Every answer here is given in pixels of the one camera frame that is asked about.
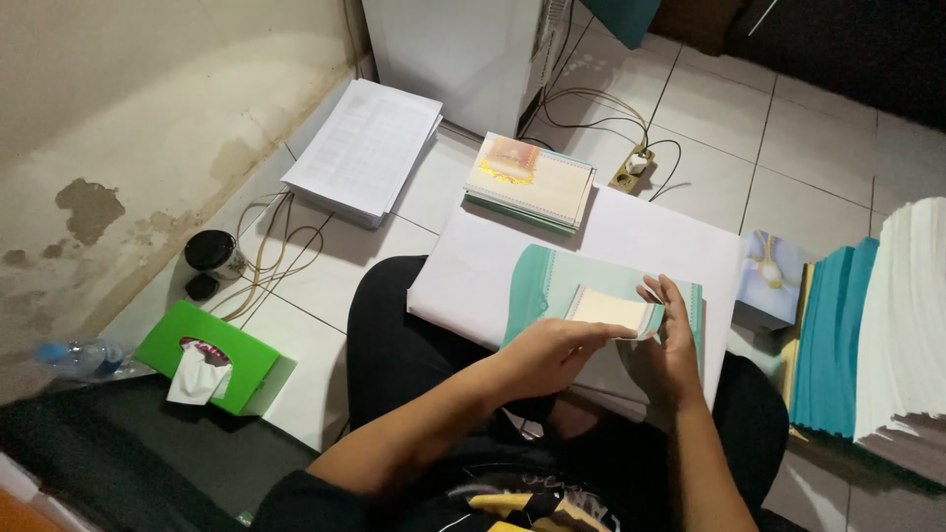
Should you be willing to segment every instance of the bottle cap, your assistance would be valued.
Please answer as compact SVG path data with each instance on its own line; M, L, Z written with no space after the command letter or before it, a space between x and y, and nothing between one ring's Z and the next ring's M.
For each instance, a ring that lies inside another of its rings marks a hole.
M69 346L60 342L46 342L36 348L33 359L43 364L55 364L69 354Z

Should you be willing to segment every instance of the green tissue box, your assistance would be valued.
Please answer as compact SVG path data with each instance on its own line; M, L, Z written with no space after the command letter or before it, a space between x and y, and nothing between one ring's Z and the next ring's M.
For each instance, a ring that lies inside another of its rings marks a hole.
M186 301L171 307L134 356L173 379L184 355L182 338L202 340L230 359L233 369L226 393L209 402L234 416L262 416L296 365L279 351Z

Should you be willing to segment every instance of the hand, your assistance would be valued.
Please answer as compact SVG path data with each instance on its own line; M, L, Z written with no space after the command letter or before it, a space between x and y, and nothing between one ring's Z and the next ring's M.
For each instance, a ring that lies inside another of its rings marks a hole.
M611 338L636 338L626 327L545 318L481 361L502 403L560 392L571 385L595 351Z
M679 406L691 400L703 400L703 385L700 383L699 369L696 365L696 344L693 331L687 319L687 307L676 284L666 275L661 274L657 281L649 275L644 276L643 285L638 285L638 295L648 303L664 306L663 323L657 333L658 344L653 338L640 342L650 365L650 370L662 388L665 402L670 406Z

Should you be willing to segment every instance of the wall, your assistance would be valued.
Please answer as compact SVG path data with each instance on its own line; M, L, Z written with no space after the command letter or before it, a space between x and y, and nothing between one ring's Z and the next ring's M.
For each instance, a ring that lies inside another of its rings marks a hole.
M0 403L48 378L23 349L108 324L353 62L342 0L4 3Z

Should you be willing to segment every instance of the tissue box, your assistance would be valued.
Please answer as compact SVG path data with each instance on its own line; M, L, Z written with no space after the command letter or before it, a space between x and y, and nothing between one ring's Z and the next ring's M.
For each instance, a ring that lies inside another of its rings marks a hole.
M233 365L226 394L209 402L234 416L262 416L296 362L253 336L186 301L178 301L135 350L134 357L173 379L184 352L182 338L217 347Z
M769 332L795 323L805 250L765 231L745 237L742 279L732 323Z

